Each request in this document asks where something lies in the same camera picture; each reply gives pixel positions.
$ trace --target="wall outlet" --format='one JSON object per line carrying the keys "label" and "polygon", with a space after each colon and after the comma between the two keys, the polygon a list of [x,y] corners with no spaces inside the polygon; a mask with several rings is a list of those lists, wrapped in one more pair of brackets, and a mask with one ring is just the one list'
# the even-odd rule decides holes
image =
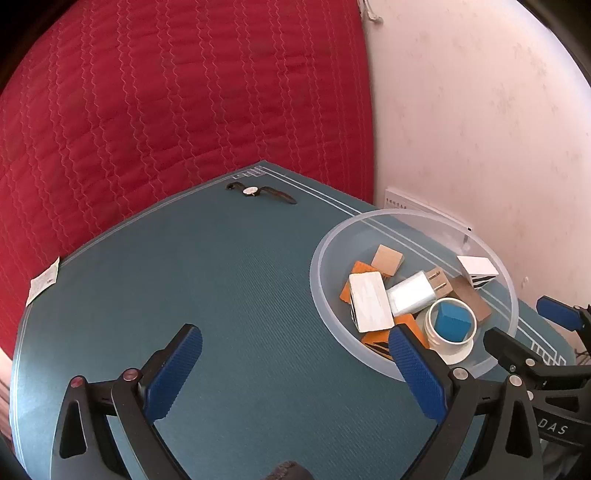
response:
{"label": "wall outlet", "polygon": [[410,210],[419,210],[420,212],[427,212],[433,213],[435,215],[441,215],[442,217],[447,218],[448,220],[452,220],[462,227],[464,227],[469,232],[472,231],[472,227],[463,220],[460,220],[452,215],[448,215],[447,213],[442,212],[441,210],[436,209],[430,205],[427,205],[420,200],[413,199],[408,194],[394,188],[388,187],[386,189],[386,194],[384,196],[384,208],[403,208],[403,209],[410,209]]}

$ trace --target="red quilted fabric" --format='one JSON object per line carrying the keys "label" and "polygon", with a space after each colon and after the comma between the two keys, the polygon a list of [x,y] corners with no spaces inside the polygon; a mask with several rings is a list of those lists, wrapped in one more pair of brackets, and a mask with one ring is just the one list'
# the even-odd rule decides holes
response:
{"label": "red quilted fabric", "polygon": [[173,193],[263,158],[372,200],[356,0],[79,0],[0,103],[9,355],[32,277]]}

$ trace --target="transparent plastic container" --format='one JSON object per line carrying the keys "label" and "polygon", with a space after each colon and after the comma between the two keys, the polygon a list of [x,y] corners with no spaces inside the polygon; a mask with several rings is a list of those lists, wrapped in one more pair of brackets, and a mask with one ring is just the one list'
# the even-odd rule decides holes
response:
{"label": "transparent plastic container", "polygon": [[324,324],[349,353],[367,366],[403,380],[396,363],[373,352],[360,341],[350,306],[339,298],[356,260],[370,264],[378,246],[386,245],[404,254],[404,261],[386,288],[419,270],[441,267],[447,278],[461,275],[457,255],[488,257],[499,271],[497,278],[479,290],[492,314],[478,327],[470,355],[454,367],[466,368],[479,377],[496,365],[484,348],[484,332],[499,327],[515,336],[519,316],[517,295],[507,269],[480,238],[458,223],[406,209],[362,213],[338,224],[320,241],[310,266],[312,298]]}

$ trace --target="paper label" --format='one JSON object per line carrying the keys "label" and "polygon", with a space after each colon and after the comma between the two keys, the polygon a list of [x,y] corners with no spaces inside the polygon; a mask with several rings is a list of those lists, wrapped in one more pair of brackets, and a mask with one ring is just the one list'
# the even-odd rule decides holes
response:
{"label": "paper label", "polygon": [[57,269],[60,266],[60,258],[53,262],[50,267],[41,275],[31,280],[31,288],[29,288],[29,297],[27,298],[27,307],[37,298],[37,296],[47,287],[52,286],[57,280]]}

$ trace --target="cup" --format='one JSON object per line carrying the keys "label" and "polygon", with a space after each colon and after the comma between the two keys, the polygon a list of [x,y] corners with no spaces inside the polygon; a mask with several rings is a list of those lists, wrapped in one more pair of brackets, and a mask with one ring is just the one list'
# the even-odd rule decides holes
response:
{"label": "cup", "polygon": [[[461,342],[450,342],[441,337],[436,331],[433,323],[436,320],[435,312],[440,303],[453,303],[466,309],[470,313],[470,330]],[[476,335],[476,316],[472,309],[461,300],[444,297],[435,301],[430,307],[422,310],[416,319],[420,328],[425,332],[431,350],[435,350],[447,365],[454,365],[464,360],[474,347],[474,336]]]}

